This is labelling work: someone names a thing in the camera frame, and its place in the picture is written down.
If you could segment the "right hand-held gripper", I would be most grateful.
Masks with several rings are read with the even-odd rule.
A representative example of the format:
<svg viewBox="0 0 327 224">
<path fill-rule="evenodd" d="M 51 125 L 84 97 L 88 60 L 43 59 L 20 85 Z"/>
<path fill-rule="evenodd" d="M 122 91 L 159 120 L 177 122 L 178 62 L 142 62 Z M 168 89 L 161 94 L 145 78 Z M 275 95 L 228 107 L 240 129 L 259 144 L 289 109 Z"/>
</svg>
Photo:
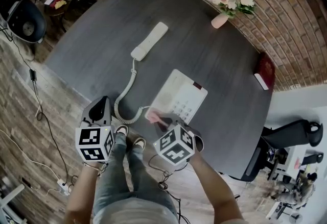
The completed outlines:
<svg viewBox="0 0 327 224">
<path fill-rule="evenodd" d="M 153 143 L 157 154 L 177 166 L 188 162 L 195 151 L 203 151 L 201 134 L 189 125 L 189 121 L 177 119 L 176 114 L 156 116 L 154 127 L 158 139 Z"/>
</svg>

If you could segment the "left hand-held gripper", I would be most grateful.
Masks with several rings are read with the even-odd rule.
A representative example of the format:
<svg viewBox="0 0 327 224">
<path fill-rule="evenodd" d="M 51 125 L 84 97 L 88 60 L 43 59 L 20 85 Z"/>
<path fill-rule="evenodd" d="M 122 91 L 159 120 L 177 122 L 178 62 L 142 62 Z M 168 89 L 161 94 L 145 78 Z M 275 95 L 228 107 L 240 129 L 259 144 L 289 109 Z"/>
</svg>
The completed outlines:
<svg viewBox="0 0 327 224">
<path fill-rule="evenodd" d="M 82 112 L 75 130 L 75 147 L 84 162 L 108 161 L 114 146 L 109 97 L 91 102 Z"/>
</svg>

